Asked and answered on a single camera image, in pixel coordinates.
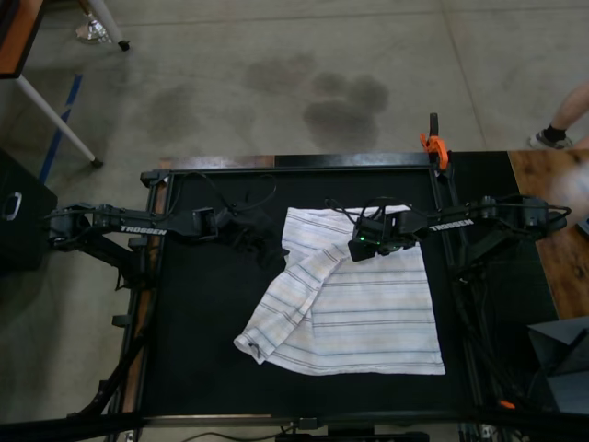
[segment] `orange clamp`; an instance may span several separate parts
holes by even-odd
[[[432,135],[426,138],[425,134],[420,134],[423,150],[428,154],[438,154],[440,158],[440,170],[448,168],[448,151],[445,148],[445,142],[442,138]]]
[[[503,408],[506,408],[507,410],[515,410],[515,405],[506,400],[500,400],[499,405],[501,405]]]

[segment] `blue tape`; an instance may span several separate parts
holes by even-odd
[[[76,74],[74,77],[74,83],[70,88],[70,93],[67,96],[67,101],[65,102],[65,106],[67,110],[62,114],[62,120],[67,122],[70,118],[70,113],[72,113],[72,106],[74,105],[75,98],[77,97],[77,93],[80,90],[80,85],[82,84],[82,75]],[[49,150],[47,151],[47,155],[45,156],[45,160],[43,161],[43,166],[40,169],[39,174],[39,181],[45,184],[47,178],[49,177],[49,172],[52,169],[53,161],[55,160],[55,155],[57,154],[57,148],[62,141],[62,131],[56,129],[53,133],[53,138],[51,143],[49,144]]]

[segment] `handle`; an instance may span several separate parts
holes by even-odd
[[[439,136],[438,114],[430,113],[430,136]]]
[[[7,214],[6,209],[8,207],[8,202],[12,198],[16,198],[17,202],[14,205],[14,209],[12,210],[12,213]],[[3,219],[5,221],[13,221],[18,215],[18,211],[20,210],[20,203],[21,202],[22,202],[22,193],[14,192],[14,193],[9,194],[6,197],[6,199],[4,200],[4,204],[2,204],[2,214],[0,215],[0,219]]]

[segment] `white table leg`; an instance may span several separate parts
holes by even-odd
[[[45,115],[49,117],[49,119],[55,123],[55,125],[59,128],[60,131],[64,133],[65,136],[69,138],[69,140],[74,144],[75,147],[78,148],[80,152],[82,152],[92,163],[92,166],[95,168],[102,167],[102,161],[94,156],[94,154],[86,147],[84,143],[74,134],[74,131],[70,129],[70,127],[65,124],[64,120],[60,118],[60,116],[52,109],[47,101],[43,99],[37,90],[27,81],[24,76],[20,76],[17,78],[17,84],[20,86],[22,91],[27,94],[27,96],[32,99],[39,108],[45,112]]]
[[[121,31],[115,23],[114,18],[112,18],[109,9],[104,4],[104,1],[88,0],[88,2],[92,6],[92,9],[94,9],[94,12],[96,12],[98,20],[102,23],[102,26],[104,26],[109,33],[110,39],[118,43],[124,51],[129,51],[129,41],[123,39]]]

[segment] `clamp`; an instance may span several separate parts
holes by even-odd
[[[445,142],[439,136],[438,114],[430,113],[430,135],[420,134],[423,150],[428,154],[437,154],[437,168],[439,172],[445,172],[448,169],[448,151],[445,148]]]

